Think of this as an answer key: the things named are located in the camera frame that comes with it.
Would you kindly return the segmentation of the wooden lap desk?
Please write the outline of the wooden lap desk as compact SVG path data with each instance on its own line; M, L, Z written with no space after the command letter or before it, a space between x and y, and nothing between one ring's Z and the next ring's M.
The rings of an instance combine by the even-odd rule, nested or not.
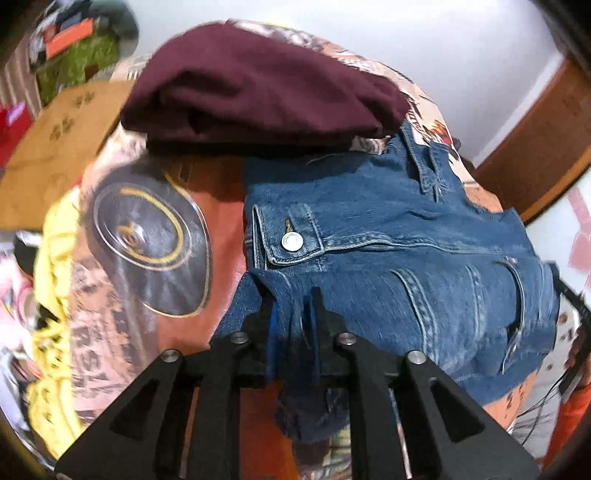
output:
M3 230L39 230L49 207L95 160L118 123L131 81L94 81L63 90L44 108L1 179Z

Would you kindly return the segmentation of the brown wooden door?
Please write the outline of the brown wooden door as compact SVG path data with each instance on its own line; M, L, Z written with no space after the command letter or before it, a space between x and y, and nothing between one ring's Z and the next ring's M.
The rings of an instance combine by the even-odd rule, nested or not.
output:
M525 223L547 210L590 166L590 78L571 59L476 168L476 180Z

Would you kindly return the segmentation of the blue denim jacket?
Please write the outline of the blue denim jacket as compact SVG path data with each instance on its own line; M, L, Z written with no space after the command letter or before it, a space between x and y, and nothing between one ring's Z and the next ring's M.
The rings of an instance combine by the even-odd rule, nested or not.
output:
M425 353L487 405L538 369L556 338L555 267L519 215L469 200L449 149L410 123L379 154L243 161L247 270L217 328L270 308L276 421L314 443L348 423L346 394L311 386L311 292L347 331L397 355Z

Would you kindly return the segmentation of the green patterned box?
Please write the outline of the green patterned box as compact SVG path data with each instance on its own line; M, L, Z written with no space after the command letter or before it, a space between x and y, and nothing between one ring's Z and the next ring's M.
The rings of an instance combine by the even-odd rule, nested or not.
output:
M111 31L101 31L82 39L35 70L43 106L64 88L86 83L98 71L119 60L119 38Z

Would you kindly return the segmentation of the orange box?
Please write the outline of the orange box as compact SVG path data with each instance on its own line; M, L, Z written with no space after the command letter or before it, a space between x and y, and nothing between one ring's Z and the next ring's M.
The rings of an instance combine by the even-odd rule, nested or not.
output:
M52 58L69 48L74 43L89 37L93 33L94 22L91 18L84 19L55 34L47 43L45 53L48 58Z

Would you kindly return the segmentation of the maroon folded garment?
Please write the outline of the maroon folded garment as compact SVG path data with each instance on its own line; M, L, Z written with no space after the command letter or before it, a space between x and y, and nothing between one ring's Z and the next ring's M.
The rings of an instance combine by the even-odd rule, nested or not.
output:
M230 24L195 27L150 58L120 113L148 141L225 151L348 148L398 132L410 105L389 79Z

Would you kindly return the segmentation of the printed retro bed blanket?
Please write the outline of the printed retro bed blanket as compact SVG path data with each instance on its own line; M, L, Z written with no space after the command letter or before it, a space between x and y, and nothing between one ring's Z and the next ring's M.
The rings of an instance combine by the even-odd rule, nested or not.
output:
M298 42L283 29L222 24L313 49L389 79L410 105L404 123L412 124L422 140L448 147L451 168L469 200L490 212L502 212L468 195L460 177L463 164L439 108L407 77L324 41ZM75 410L88 420L88 427L163 352L197 354L221 336L217 328L247 270L245 159L283 155L294 160L348 151L379 154L396 134L356 137L346 149L274 146L230 152L216 146L150 142L144 134L147 144L137 158L91 181L81 214L80 235L87 253L73 267L70 328ZM270 375L270 382L280 388L273 411L280 431L276 479L354 479L349 420L328 439L290 440L276 421L286 380Z

